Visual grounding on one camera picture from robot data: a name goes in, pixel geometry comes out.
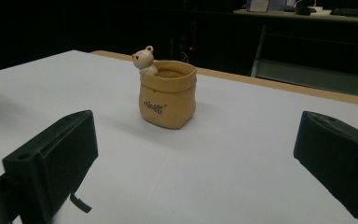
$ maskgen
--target bear figurine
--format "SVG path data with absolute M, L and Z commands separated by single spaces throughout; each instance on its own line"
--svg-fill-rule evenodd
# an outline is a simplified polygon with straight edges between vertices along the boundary
M 139 69 L 141 76 L 144 74 L 153 76 L 158 72 L 156 66 L 153 65 L 153 50 L 152 46 L 147 46 L 146 49 L 139 50 L 132 54 L 133 64 Z

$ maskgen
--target desk leg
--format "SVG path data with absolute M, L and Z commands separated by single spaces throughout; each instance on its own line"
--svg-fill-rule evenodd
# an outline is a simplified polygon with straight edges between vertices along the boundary
M 267 25 L 264 24 L 263 27 L 261 28 L 260 38 L 258 40 L 257 52 L 255 53 L 255 60 L 252 66 L 251 77 L 257 76 L 257 69 L 260 64 L 260 55 L 261 55 L 261 50 L 263 49 L 263 43 L 264 43 L 264 37 L 266 36 L 266 31 L 267 31 Z

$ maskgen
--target toy bear head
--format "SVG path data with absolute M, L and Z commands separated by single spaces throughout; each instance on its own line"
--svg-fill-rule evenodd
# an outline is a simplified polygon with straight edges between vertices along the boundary
M 139 50 L 138 52 L 132 54 L 132 61 L 138 69 L 151 66 L 154 61 L 153 47 L 147 46 L 146 49 Z

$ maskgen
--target brown fabric basket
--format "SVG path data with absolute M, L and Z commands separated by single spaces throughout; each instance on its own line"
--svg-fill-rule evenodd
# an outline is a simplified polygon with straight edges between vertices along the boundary
M 180 129 L 196 111 L 197 68 L 177 61 L 158 61 L 154 65 L 157 74 L 141 76 L 141 114 L 158 126 Z

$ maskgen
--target white table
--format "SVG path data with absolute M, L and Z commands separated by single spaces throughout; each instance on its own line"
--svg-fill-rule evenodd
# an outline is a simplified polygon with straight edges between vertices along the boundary
M 358 223 L 296 159 L 304 110 L 358 128 L 358 105 L 198 76 L 180 130 L 144 121 L 131 62 L 79 51 L 0 71 L 1 160 L 57 119 L 90 109 L 99 158 L 56 223 Z

